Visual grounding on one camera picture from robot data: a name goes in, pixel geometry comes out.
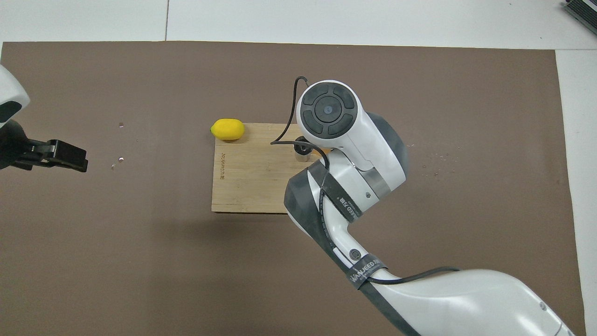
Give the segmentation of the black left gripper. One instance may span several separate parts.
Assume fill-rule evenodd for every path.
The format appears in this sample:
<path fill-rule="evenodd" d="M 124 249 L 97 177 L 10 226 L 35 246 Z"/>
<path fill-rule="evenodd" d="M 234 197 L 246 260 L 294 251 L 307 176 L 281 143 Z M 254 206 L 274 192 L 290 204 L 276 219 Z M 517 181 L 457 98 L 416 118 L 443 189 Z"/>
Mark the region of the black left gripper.
<path fill-rule="evenodd" d="M 31 164 L 17 162 L 31 151 L 32 165 L 45 168 L 68 168 L 87 172 L 87 151 L 62 140 L 30 140 L 17 121 L 9 120 L 0 130 L 0 169 L 13 166 L 32 169 Z"/>

